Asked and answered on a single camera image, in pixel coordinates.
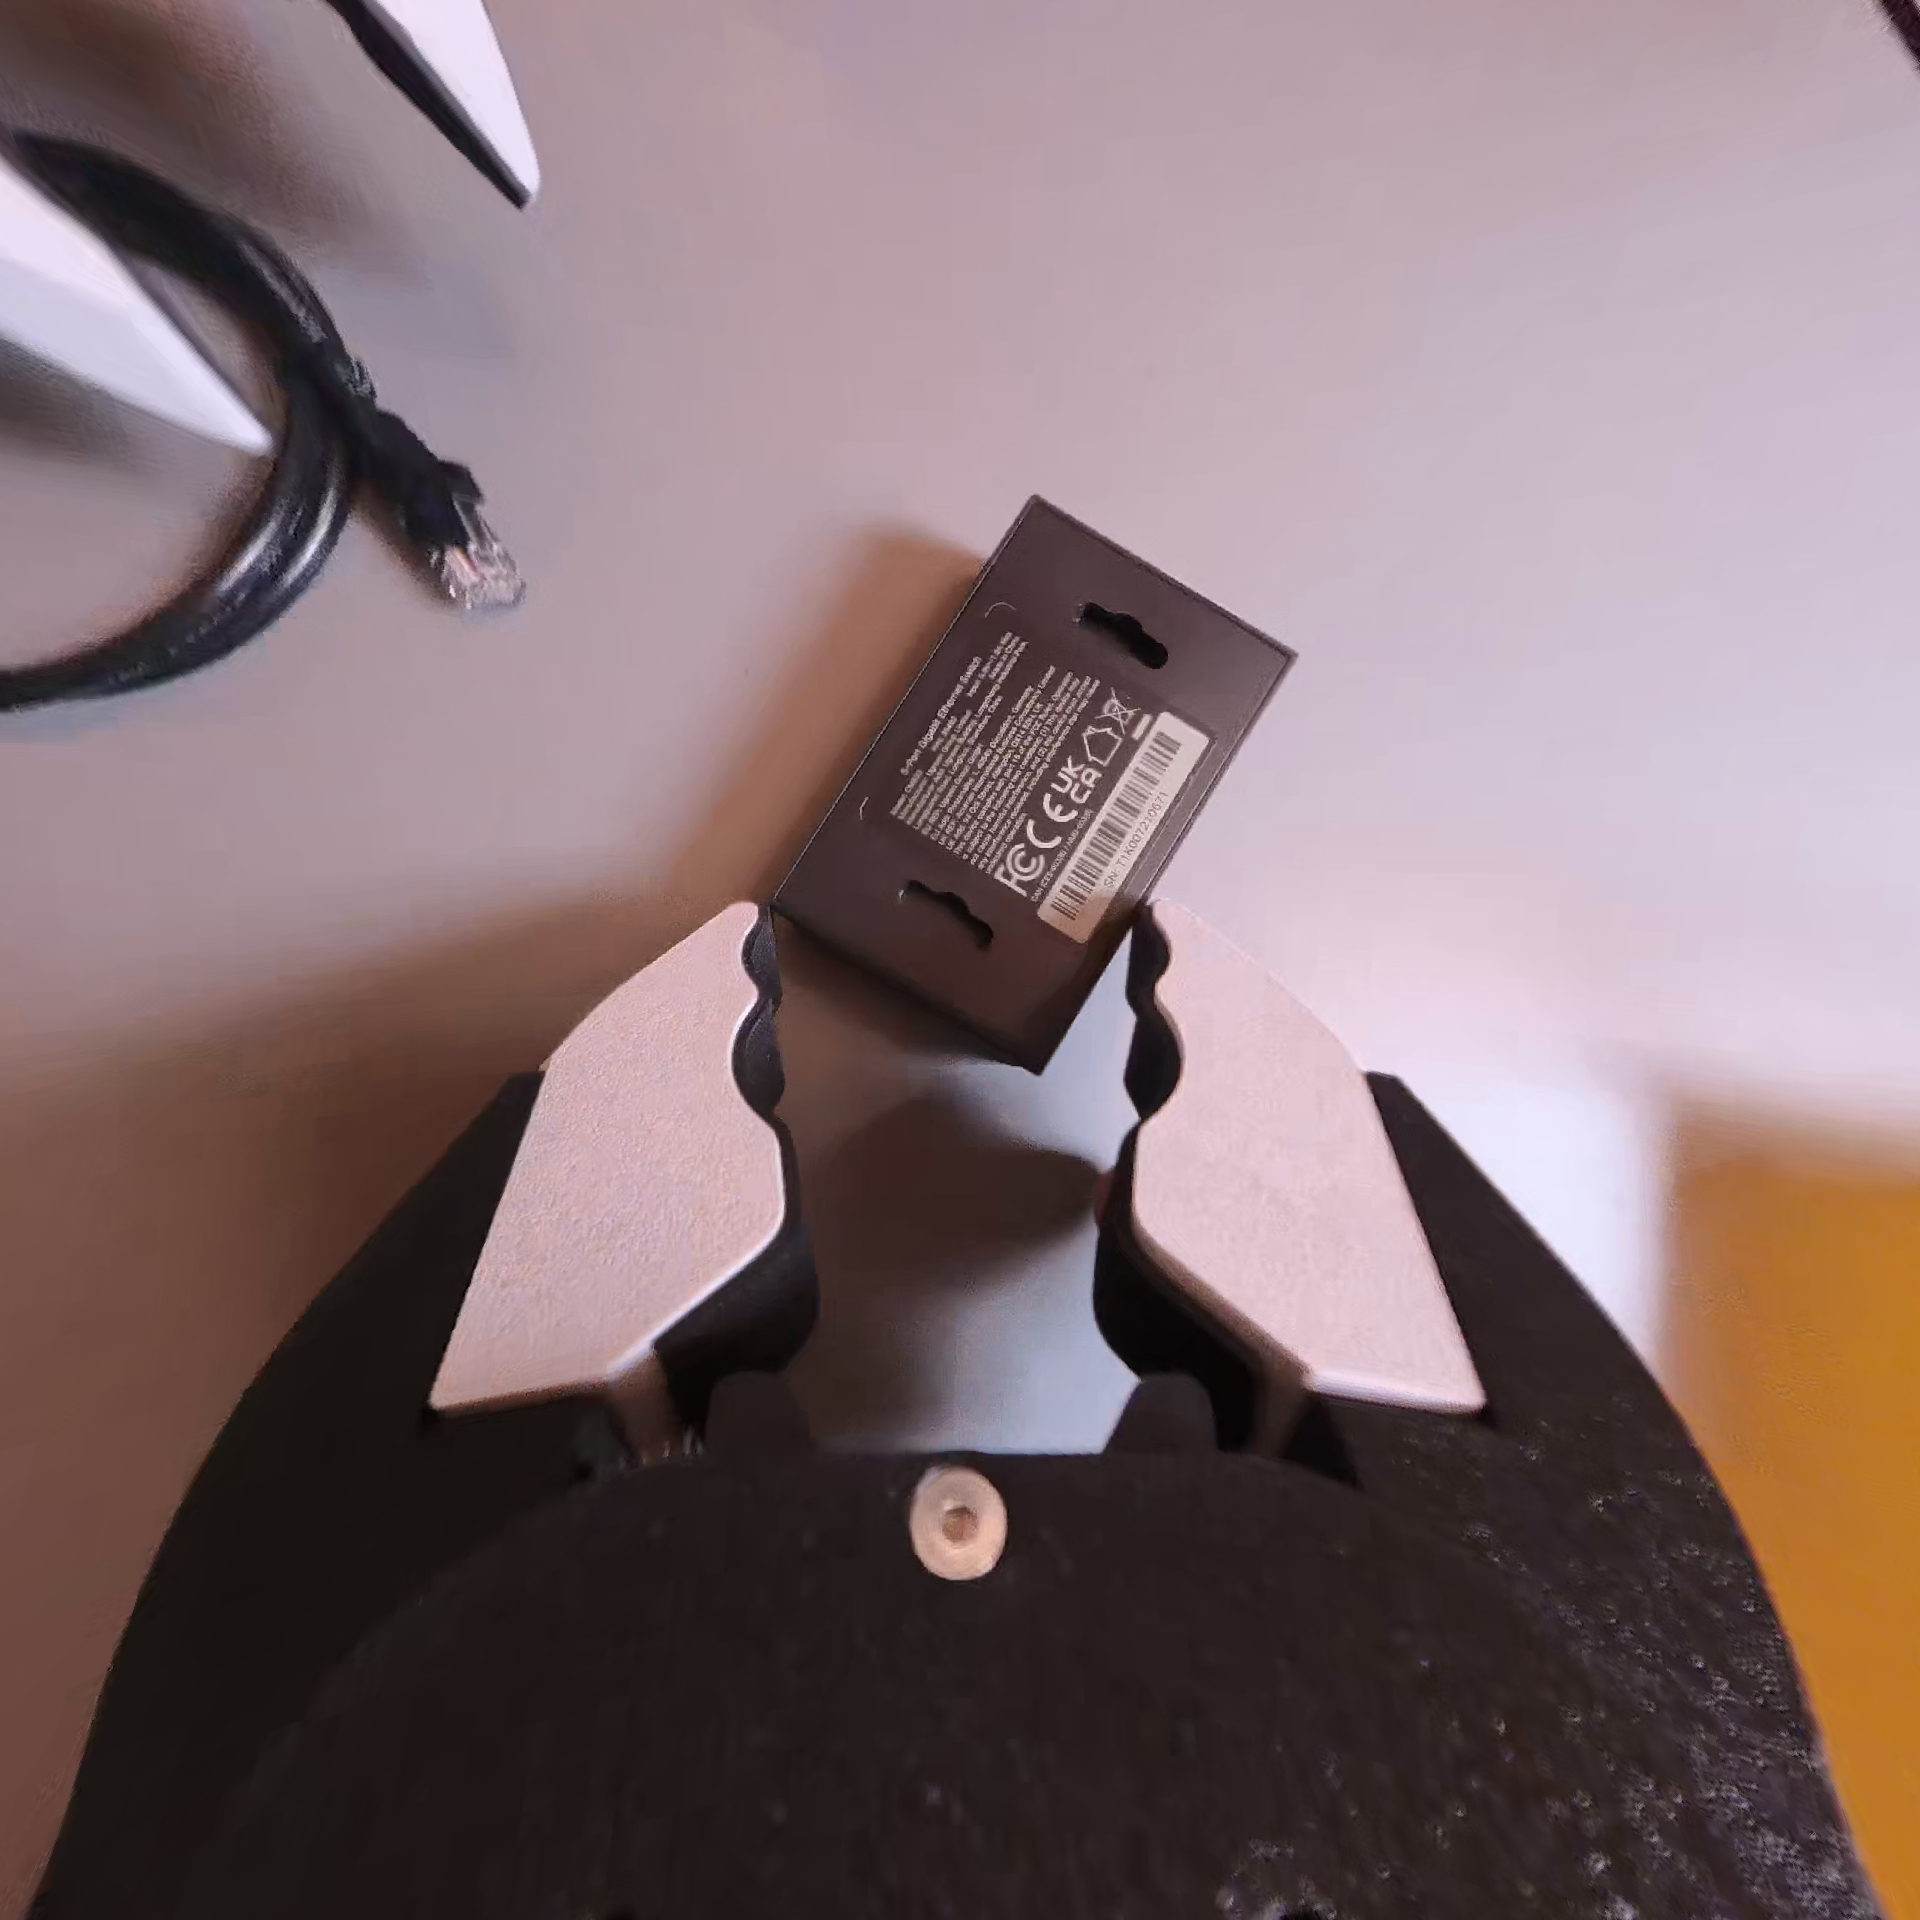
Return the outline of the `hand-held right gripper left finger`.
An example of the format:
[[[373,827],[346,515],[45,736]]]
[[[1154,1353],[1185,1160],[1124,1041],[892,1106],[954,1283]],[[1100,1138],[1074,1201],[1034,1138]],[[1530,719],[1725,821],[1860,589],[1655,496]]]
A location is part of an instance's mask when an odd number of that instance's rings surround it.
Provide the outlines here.
[[[431,1411],[593,1399],[630,1448],[677,1448],[727,1380],[797,1357],[820,1288],[777,1008],[769,909],[734,901],[553,1048]]]

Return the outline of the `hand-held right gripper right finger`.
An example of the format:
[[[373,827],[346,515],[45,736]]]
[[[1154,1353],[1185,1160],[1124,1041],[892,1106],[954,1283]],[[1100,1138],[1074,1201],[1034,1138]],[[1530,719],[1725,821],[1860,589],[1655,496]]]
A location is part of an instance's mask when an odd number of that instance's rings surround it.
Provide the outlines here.
[[[1368,1078],[1213,924],[1150,901],[1127,956],[1127,1134],[1092,1305],[1140,1380],[1188,1380],[1224,1452],[1316,1399],[1478,1417],[1485,1387]]]

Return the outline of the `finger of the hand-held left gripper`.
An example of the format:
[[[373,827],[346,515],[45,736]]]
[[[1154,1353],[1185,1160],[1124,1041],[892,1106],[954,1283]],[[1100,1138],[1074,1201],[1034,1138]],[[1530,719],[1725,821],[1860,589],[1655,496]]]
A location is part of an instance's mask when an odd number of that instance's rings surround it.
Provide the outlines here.
[[[541,158],[484,2],[330,2],[367,58],[515,208]]]
[[[113,153],[3,153],[3,343],[211,442],[261,455],[269,426],[133,254],[221,249],[226,222]]]

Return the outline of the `black ethernet switch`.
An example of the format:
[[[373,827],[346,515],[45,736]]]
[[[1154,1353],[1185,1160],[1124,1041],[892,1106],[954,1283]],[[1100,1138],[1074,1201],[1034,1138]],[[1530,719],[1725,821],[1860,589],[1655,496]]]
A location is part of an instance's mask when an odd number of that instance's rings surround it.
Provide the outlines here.
[[[776,909],[1043,1071],[1294,660],[1032,496]]]

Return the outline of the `yellow storage bin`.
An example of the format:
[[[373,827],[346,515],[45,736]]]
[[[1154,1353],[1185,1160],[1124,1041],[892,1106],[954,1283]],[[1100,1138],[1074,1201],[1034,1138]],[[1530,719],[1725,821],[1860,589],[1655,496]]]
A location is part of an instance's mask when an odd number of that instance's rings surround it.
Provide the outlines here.
[[[1759,1553],[1868,1877],[1917,1913],[1917,1144],[1694,1110],[1665,1380]]]

